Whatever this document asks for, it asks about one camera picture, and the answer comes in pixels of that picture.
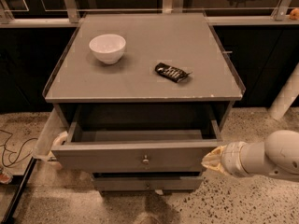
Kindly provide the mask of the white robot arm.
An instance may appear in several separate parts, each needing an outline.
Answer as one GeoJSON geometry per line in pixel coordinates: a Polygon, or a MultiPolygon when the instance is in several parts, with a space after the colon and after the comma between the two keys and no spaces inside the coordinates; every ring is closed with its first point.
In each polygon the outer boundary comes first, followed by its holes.
{"type": "Polygon", "coordinates": [[[298,97],[298,72],[292,71],[270,107],[235,108],[227,137],[204,158],[208,170],[236,178],[263,175],[299,180],[299,131],[286,123],[298,97]]]}

